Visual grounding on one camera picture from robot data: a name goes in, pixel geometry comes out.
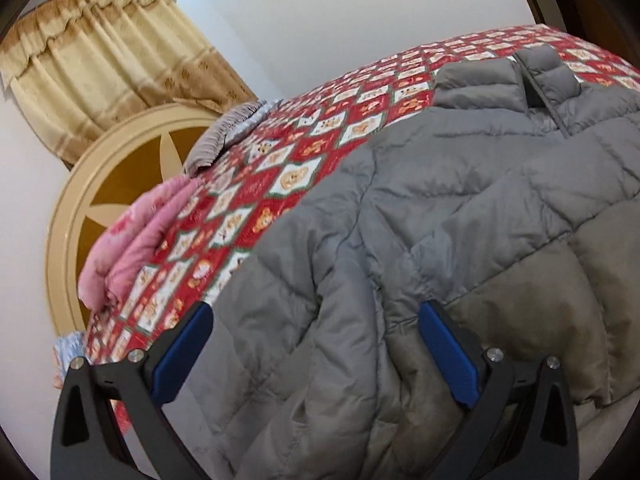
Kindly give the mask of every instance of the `folded blanket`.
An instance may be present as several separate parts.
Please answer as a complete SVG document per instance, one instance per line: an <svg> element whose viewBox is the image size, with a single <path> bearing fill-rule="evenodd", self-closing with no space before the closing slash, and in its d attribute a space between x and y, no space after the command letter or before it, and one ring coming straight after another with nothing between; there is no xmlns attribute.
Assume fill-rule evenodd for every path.
<svg viewBox="0 0 640 480"><path fill-rule="evenodd" d="M150 220L127 247L104 280L107 297L111 304L116 305L126 299L140 269L154 255L169 227L174 223L175 217L201 184L202 181L199 178L191 180L162 206L158 214Z"/></svg>
<svg viewBox="0 0 640 480"><path fill-rule="evenodd" d="M248 101L231 108L200 136L187 155L182 172L195 176L200 168L208 168L218 158L225 144L226 134L255 114L265 101Z"/></svg>
<svg viewBox="0 0 640 480"><path fill-rule="evenodd" d="M78 298L88 309L97 311L108 303L104 279L111 268L156 212L190 181L175 176L146 192L98 238L78 277Z"/></svg>
<svg viewBox="0 0 640 480"><path fill-rule="evenodd" d="M280 101L250 101L229 110L193 145L184 161L182 172L195 176L198 170L211 166L225 150L254 131L280 105Z"/></svg>
<svg viewBox="0 0 640 480"><path fill-rule="evenodd" d="M268 115L282 102L282 99L274 101L267 101L255 114L249 117L247 120L238 124L225 136L224 146L222 153L226 152L232 146L238 144L242 140L246 139L249 134L254 131L260 124L268 117Z"/></svg>

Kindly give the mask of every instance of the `blue clamp pad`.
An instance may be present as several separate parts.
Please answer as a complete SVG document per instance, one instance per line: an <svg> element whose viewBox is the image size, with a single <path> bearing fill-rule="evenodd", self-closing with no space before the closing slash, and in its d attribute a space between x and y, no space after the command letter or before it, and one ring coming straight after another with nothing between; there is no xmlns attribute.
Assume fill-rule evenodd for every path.
<svg viewBox="0 0 640 480"><path fill-rule="evenodd" d="M156 406L174 402L213 330L213 310L206 303L196 312L153 370L151 398Z"/></svg>
<svg viewBox="0 0 640 480"><path fill-rule="evenodd" d="M418 330L453 397L472 409L481 394L478 369L428 302L420 307Z"/></svg>

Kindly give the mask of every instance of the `black clamp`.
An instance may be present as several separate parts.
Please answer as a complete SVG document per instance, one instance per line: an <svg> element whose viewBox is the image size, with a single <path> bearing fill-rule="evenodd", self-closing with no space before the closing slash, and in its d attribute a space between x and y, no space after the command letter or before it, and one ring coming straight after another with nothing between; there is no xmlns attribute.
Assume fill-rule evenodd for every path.
<svg viewBox="0 0 640 480"><path fill-rule="evenodd" d="M195 303L145 352L90 366L75 358L60 395L51 444L51 480L142 480L115 420L122 400L133 428L163 480L210 480L160 409L172 402L213 329L213 311Z"/></svg>
<svg viewBox="0 0 640 480"><path fill-rule="evenodd" d="M483 350L442 307L425 303L418 315L425 344L454 398L469 411L425 480L577 480L578 436L560 360L510 360ZM516 404L497 452L490 446L504 410Z"/></svg>

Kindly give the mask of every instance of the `white wall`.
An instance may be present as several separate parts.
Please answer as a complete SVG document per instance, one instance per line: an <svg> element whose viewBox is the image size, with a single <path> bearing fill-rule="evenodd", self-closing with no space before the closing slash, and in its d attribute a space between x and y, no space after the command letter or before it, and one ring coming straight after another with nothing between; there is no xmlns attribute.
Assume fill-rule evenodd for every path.
<svg viewBox="0 0 640 480"><path fill-rule="evenodd" d="M55 335L44 291L44 243L68 175L15 102L0 95L0 426L41 480L49 478L58 401L52 386Z"/></svg>
<svg viewBox="0 0 640 480"><path fill-rule="evenodd" d="M219 14L286 96L417 44L533 23L526 0L179 2L201 27Z"/></svg>
<svg viewBox="0 0 640 480"><path fill-rule="evenodd" d="M261 99L279 99L282 90L244 46L235 30L220 15L214 0L177 0L178 5Z"/></svg>

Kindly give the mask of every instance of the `wooden frame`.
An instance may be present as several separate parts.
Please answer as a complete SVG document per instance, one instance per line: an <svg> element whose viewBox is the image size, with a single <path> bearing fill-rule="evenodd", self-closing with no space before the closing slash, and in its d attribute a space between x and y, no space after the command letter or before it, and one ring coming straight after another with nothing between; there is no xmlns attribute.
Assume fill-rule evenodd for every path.
<svg viewBox="0 0 640 480"><path fill-rule="evenodd" d="M142 192L178 174L181 159L216 117L209 110L184 104L146 110L114 126L76 164L56 203L47 233L45 281L57 334L84 330L86 326L88 312L76 293L77 276L86 257L86 251L79 253L83 243L90 246L97 237L96 228L102 226L104 230ZM111 191L107 193L104 187L108 181ZM104 203L105 197L113 202L120 190L122 200Z"/></svg>

